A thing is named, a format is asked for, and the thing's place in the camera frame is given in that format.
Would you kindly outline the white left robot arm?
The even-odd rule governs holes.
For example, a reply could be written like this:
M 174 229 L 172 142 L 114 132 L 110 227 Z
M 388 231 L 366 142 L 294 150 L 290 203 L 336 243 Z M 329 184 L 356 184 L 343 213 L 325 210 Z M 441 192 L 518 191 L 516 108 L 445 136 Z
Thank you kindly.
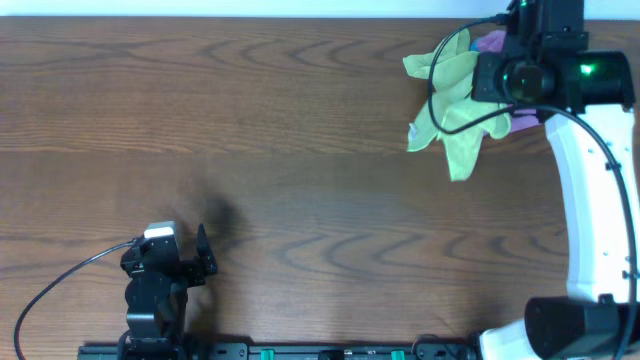
M 125 290 L 128 331 L 118 341 L 118 359 L 188 359 L 184 338 L 188 289 L 203 286 L 218 271 L 205 228 L 196 235 L 196 255 L 180 258 L 176 224 L 150 224 L 132 240 L 120 266 L 130 278 Z

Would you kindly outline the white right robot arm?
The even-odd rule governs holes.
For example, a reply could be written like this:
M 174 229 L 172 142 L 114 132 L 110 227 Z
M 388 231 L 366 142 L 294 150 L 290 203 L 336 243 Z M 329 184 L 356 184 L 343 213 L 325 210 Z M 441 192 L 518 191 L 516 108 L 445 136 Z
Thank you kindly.
M 484 54 L 472 96 L 536 110 L 560 174 L 569 239 L 567 292 L 534 297 L 524 317 L 484 331 L 483 359 L 621 358 L 639 349 L 639 196 L 635 94 L 619 51 L 583 32 L 508 35 Z

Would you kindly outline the light green microfiber cloth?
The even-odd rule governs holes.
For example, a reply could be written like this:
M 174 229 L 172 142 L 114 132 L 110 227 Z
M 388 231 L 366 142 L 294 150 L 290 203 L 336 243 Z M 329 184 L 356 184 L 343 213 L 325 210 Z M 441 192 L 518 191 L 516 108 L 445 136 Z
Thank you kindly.
M 508 129 L 496 124 L 496 118 L 500 119 L 507 113 L 455 135 L 441 131 L 457 129 L 505 107 L 503 104 L 478 102 L 471 98 L 473 72 L 452 86 L 436 88 L 433 85 L 434 94 L 429 97 L 432 103 L 424 105 L 409 124 L 407 150 L 418 152 L 434 140 L 442 142 L 452 181 L 465 181 L 471 176 L 485 135 L 502 139 L 508 134 Z

